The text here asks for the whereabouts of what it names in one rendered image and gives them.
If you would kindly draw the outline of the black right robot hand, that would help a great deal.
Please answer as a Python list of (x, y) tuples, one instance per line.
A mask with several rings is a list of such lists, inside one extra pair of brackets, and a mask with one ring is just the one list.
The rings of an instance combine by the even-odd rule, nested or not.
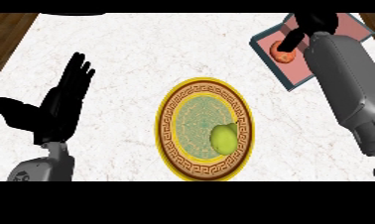
[(338, 28), (338, 17), (328, 13), (296, 13), (297, 28), (291, 30), (278, 47), (279, 52), (291, 53), (304, 37), (310, 37), (316, 32), (335, 33)]

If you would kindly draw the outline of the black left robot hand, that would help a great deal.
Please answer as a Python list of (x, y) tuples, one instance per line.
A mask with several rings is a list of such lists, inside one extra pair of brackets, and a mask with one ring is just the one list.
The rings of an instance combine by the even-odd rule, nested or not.
[(34, 133), (34, 144), (64, 143), (76, 133), (95, 69), (86, 55), (74, 53), (56, 87), (40, 106), (0, 97), (0, 115), (9, 127)]

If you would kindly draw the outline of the pink box with teal rim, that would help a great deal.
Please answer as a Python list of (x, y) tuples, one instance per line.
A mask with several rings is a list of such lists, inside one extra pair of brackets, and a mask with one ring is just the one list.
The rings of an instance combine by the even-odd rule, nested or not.
[[(335, 34), (349, 36), (359, 42), (365, 42), (375, 32), (371, 28), (355, 18), (350, 13), (338, 13), (338, 28)], [(282, 22), (271, 27), (268, 30), (256, 34), (251, 38), (250, 45), (260, 56), (265, 64), (272, 70), (284, 88), (293, 91), (312, 78), (313, 73), (309, 70), (303, 52), (309, 46), (309, 37), (303, 38), (296, 50), (296, 58), (290, 63), (276, 62), (271, 55), (272, 44), (282, 41), (288, 32), (297, 28), (297, 21), (294, 14), (288, 14)]]

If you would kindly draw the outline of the ornate yellow brown plate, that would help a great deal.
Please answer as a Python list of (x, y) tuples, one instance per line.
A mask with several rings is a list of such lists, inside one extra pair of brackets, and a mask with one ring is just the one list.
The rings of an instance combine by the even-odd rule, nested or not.
[[(211, 148), (216, 126), (237, 124), (238, 148), (220, 155)], [(155, 145), (161, 159), (186, 180), (228, 180), (244, 168), (256, 142), (253, 112), (234, 86), (195, 77), (167, 93), (155, 117)]]

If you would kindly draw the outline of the orange round fruit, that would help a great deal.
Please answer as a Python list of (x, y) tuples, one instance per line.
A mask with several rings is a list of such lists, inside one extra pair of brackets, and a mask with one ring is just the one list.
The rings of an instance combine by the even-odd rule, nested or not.
[(271, 47), (271, 55), (276, 62), (279, 63), (291, 63), (296, 58), (296, 51), (281, 52), (279, 51), (279, 45), (282, 44), (281, 41), (275, 41)]

